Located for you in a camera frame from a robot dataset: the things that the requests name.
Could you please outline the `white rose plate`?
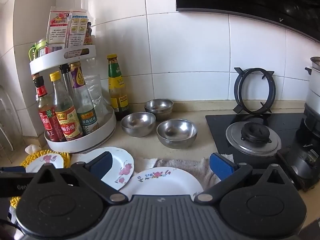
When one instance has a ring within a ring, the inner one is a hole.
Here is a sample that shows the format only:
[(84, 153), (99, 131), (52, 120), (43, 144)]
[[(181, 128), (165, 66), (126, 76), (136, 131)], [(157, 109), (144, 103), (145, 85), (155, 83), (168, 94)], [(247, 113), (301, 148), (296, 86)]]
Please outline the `white rose plate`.
[(112, 167), (101, 178), (101, 181), (116, 190), (120, 190), (129, 181), (134, 172), (134, 159), (129, 152), (117, 147), (97, 148), (87, 154), (89, 157), (96, 157), (104, 151), (109, 151), (112, 154)]

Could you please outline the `small white floral plate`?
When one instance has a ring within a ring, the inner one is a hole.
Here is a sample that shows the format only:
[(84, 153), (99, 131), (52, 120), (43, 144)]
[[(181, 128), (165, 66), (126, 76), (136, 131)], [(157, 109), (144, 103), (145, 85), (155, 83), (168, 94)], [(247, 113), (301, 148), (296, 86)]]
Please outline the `small white floral plate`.
[(37, 173), (44, 164), (53, 164), (55, 168), (63, 168), (64, 160), (61, 155), (49, 153), (38, 157), (26, 166), (27, 173)]

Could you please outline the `steel bowl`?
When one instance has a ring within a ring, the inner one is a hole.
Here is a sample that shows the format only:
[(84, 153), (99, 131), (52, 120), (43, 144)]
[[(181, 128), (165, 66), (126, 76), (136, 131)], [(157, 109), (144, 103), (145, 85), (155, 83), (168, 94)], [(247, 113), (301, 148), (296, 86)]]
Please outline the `steel bowl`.
[(156, 125), (156, 117), (152, 113), (137, 112), (122, 118), (120, 124), (126, 134), (131, 137), (141, 138), (153, 131)]
[(157, 121), (164, 121), (170, 118), (174, 103), (169, 99), (153, 99), (145, 103), (146, 112), (152, 113)]
[(186, 119), (170, 119), (156, 128), (157, 138), (165, 147), (172, 149), (189, 148), (197, 137), (196, 125)]

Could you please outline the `large white floral plate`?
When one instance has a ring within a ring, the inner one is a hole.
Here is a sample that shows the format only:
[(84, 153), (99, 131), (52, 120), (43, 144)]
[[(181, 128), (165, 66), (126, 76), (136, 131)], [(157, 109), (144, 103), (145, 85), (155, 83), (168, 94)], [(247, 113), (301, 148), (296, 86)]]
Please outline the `large white floral plate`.
[(203, 188), (190, 173), (174, 167), (154, 167), (134, 175), (121, 189), (128, 198), (134, 195), (173, 196), (194, 198)]

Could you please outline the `yellow chenille mat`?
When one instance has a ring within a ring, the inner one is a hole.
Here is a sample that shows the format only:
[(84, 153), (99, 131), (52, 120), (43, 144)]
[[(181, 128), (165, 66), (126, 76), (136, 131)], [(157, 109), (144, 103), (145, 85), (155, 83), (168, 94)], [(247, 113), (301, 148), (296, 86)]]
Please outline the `yellow chenille mat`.
[(55, 168), (69, 168), (71, 157), (67, 152), (55, 152), (53, 150), (40, 150), (29, 156), (20, 163), (27, 173), (36, 173), (47, 163), (51, 163)]

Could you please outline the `beige towel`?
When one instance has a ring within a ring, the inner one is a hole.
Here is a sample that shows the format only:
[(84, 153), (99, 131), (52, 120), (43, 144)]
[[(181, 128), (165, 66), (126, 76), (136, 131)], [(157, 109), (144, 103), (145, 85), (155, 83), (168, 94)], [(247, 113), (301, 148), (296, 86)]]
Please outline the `beige towel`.
[(200, 182), (204, 190), (221, 181), (211, 170), (208, 158), (202, 158), (200, 161), (158, 159), (154, 167), (173, 167), (189, 172)]

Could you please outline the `white two-tier rotating rack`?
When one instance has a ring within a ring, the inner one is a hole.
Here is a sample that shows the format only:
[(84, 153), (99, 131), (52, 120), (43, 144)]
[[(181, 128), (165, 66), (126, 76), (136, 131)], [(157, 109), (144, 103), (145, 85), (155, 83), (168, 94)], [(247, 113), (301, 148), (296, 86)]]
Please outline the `white two-tier rotating rack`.
[[(58, 51), (51, 52), (42, 57), (38, 57), (29, 63), (31, 74), (37, 74), (45, 70), (58, 67), (65, 63), (73, 63), (86, 59), (96, 57), (96, 49), (94, 45), (77, 46), (65, 48)], [(51, 150), (57, 152), (68, 153), (87, 153), (95, 148), (101, 146), (107, 141), (116, 129), (116, 116), (112, 107), (107, 108), (108, 113), (104, 119), (103, 124), (93, 133), (75, 139), (72, 141), (54, 142), (50, 141), (48, 134), (44, 133), (44, 138)]]

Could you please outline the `white garlic bulb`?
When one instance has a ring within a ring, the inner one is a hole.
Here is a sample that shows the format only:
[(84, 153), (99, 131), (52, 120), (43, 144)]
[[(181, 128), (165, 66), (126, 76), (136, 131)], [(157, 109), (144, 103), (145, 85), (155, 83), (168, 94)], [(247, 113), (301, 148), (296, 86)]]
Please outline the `white garlic bulb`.
[(25, 148), (25, 152), (28, 155), (32, 155), (36, 152), (39, 152), (40, 150), (42, 150), (42, 148), (39, 145), (34, 145), (34, 144), (30, 144)]

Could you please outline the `white towel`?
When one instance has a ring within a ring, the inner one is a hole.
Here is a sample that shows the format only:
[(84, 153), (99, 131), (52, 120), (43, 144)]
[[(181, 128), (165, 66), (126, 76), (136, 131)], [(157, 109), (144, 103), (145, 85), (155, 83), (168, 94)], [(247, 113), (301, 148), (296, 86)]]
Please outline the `white towel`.
[[(71, 155), (71, 164), (76, 163), (77, 161), (90, 161), (93, 158), (89, 157), (88, 154), (72, 154)], [(141, 157), (134, 157), (135, 161), (135, 169), (134, 173), (142, 172), (144, 170), (153, 168), (156, 166), (157, 158), (141, 158)]]

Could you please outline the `steel pot lid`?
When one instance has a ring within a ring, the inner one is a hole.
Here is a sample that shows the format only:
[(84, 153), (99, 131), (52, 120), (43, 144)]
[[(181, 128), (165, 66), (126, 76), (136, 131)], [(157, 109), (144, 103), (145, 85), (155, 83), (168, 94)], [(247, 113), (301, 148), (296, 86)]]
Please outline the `steel pot lid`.
[(281, 149), (280, 136), (257, 122), (240, 121), (229, 125), (226, 139), (241, 153), (254, 157), (271, 157)]

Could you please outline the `purple label clear bottle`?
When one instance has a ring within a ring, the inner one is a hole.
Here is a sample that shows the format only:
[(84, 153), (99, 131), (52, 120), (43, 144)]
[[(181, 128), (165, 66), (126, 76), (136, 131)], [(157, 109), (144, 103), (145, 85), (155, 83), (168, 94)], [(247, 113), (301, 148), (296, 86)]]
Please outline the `purple label clear bottle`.
[(70, 69), (73, 84), (73, 102), (83, 133), (88, 135), (99, 128), (97, 115), (86, 87), (80, 61), (71, 63)]

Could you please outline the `red label soy sauce bottle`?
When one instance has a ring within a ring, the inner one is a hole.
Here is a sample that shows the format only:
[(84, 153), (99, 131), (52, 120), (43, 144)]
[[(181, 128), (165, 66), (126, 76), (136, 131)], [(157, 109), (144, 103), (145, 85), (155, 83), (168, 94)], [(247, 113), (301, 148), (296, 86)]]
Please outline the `red label soy sauce bottle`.
[(36, 87), (38, 112), (44, 129), (50, 141), (63, 142), (65, 136), (58, 122), (52, 97), (47, 93), (43, 76), (39, 73), (33, 75), (33, 82)]

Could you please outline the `yellow cap vinegar bottle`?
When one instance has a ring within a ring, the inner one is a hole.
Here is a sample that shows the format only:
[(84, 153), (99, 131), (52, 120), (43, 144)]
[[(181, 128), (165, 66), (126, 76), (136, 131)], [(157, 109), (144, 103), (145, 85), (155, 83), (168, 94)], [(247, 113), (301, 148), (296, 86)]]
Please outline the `yellow cap vinegar bottle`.
[(55, 113), (67, 141), (75, 140), (83, 136), (80, 121), (74, 107), (72, 98), (65, 89), (59, 71), (49, 74), (54, 89)]

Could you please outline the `green yellow label sauce bottle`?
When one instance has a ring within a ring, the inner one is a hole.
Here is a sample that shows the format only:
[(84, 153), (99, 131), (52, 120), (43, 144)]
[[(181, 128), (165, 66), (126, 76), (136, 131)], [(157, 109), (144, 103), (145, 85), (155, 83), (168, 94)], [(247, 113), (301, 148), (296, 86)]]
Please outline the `green yellow label sauce bottle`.
[(125, 82), (120, 70), (117, 54), (107, 55), (108, 59), (108, 91), (116, 119), (120, 121), (129, 114), (129, 101)]

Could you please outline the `black stove pot support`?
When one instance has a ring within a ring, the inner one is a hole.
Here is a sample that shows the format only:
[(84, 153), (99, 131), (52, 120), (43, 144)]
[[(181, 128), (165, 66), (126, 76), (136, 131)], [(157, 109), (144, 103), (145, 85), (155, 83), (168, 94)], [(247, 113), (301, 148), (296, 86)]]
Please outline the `black stove pot support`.
[[(234, 70), (238, 73), (238, 77), (234, 82), (236, 107), (233, 111), (237, 114), (247, 112), (251, 115), (271, 113), (271, 107), (276, 99), (274, 71), (263, 68), (242, 70), (240, 67), (235, 67)], [(248, 105), (245, 100), (260, 100), (261, 106), (253, 110), (254, 106)]]

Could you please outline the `black glass stove top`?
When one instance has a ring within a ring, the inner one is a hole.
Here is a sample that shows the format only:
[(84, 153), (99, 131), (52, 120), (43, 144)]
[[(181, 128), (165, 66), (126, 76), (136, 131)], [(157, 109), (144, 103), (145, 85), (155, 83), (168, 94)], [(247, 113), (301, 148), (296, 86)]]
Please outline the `black glass stove top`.
[(308, 113), (207, 115), (217, 152), (232, 162), (266, 169), (278, 164), (295, 187), (319, 182), (319, 120)]

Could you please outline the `white steamer pot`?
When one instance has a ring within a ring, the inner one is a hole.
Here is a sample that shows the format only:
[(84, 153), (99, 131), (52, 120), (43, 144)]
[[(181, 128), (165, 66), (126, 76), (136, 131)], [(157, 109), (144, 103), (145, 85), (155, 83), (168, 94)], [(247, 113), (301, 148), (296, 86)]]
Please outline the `white steamer pot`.
[(310, 58), (312, 68), (305, 67), (305, 70), (310, 75), (309, 91), (306, 98), (306, 104), (314, 112), (319, 114), (320, 108), (320, 57), (314, 56)]

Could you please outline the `milk carton box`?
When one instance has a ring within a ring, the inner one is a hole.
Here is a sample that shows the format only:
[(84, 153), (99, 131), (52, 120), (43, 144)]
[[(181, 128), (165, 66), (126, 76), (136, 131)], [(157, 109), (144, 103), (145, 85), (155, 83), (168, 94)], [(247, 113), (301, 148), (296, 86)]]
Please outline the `milk carton box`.
[(46, 35), (46, 54), (82, 46), (87, 23), (88, 16), (85, 9), (51, 7)]

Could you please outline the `black range hood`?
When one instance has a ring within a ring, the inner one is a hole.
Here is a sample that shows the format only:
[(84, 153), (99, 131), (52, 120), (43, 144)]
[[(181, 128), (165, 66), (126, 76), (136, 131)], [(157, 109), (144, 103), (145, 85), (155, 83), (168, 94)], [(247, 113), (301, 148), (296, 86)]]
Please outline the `black range hood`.
[(176, 0), (176, 9), (246, 16), (319, 41), (319, 0)]

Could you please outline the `green handled cup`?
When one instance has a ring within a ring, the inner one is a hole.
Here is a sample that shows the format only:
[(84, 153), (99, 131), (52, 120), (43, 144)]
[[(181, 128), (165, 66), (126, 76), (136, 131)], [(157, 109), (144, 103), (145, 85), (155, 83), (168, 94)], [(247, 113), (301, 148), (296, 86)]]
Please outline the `green handled cup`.
[(38, 57), (42, 57), (45, 54), (46, 54), (46, 39), (45, 38), (34, 43), (34, 45), (28, 51), (28, 56), (29, 56), (30, 61), (33, 61)]

